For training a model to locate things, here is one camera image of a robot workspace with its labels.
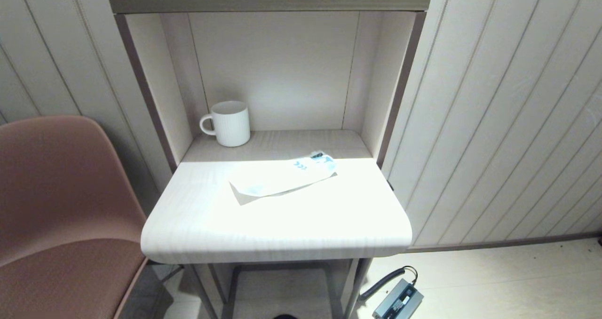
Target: desk surface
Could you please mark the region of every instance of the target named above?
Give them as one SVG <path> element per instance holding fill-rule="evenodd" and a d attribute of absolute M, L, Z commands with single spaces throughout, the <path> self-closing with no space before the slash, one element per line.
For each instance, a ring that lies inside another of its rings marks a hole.
<path fill-rule="evenodd" d="M 252 199 L 228 178 L 313 150 L 337 175 L 284 195 Z M 142 251 L 160 263 L 243 263 L 395 255 L 412 240 L 407 215 L 353 131 L 254 132 L 223 148 L 196 139 L 142 231 Z"/>

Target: white floor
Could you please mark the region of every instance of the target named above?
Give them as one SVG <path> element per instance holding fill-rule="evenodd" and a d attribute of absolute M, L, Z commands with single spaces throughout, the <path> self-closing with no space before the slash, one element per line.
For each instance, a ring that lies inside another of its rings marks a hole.
<path fill-rule="evenodd" d="M 595 239 L 377 258 L 363 291 L 403 265 L 419 270 L 417 289 L 424 295 L 412 319 L 602 319 L 602 247 Z M 315 286 L 325 285 L 321 278 L 318 270 L 241 273 L 234 317 L 271 319 L 286 312 L 329 319 L 325 286 Z M 188 280 L 179 267 L 147 267 L 120 319 L 207 318 Z M 269 280 L 281 286 L 256 286 Z M 370 319 L 396 283 L 357 308 L 357 319 Z"/>

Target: power adapter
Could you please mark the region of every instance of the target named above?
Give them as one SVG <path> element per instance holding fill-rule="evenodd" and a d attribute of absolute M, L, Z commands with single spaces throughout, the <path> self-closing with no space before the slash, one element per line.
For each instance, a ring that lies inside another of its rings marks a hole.
<path fill-rule="evenodd" d="M 374 310 L 374 319 L 408 319 L 418 308 L 424 296 L 406 280 L 400 280 L 385 300 Z"/>

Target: pink chair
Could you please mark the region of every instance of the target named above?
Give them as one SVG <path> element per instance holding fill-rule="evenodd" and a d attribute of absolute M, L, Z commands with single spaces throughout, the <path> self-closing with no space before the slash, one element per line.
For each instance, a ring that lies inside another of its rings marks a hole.
<path fill-rule="evenodd" d="M 0 318 L 117 318 L 146 263 L 145 220 L 93 120 L 0 127 Z"/>

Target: black cable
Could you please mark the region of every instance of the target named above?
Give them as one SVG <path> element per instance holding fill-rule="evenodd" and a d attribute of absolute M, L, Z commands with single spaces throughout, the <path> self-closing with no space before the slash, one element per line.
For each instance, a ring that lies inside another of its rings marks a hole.
<path fill-rule="evenodd" d="M 370 287 L 368 289 L 368 291 L 365 291 L 364 293 L 360 294 L 359 297 L 357 297 L 357 300 L 360 302 L 365 302 L 366 300 L 368 300 L 368 298 L 370 298 L 372 295 L 374 295 L 374 293 L 376 293 L 376 291 L 378 291 L 379 289 L 381 289 L 381 287 L 385 286 L 388 282 L 390 282 L 391 279 L 404 274 L 406 272 L 406 269 L 409 270 L 410 272 L 412 272 L 416 276 L 412 280 L 412 285 L 415 285 L 416 282 L 418 281 L 418 271 L 415 268 L 407 265 L 402 268 L 398 268 L 397 270 L 387 274 L 384 278 L 380 279 L 372 287 Z"/>

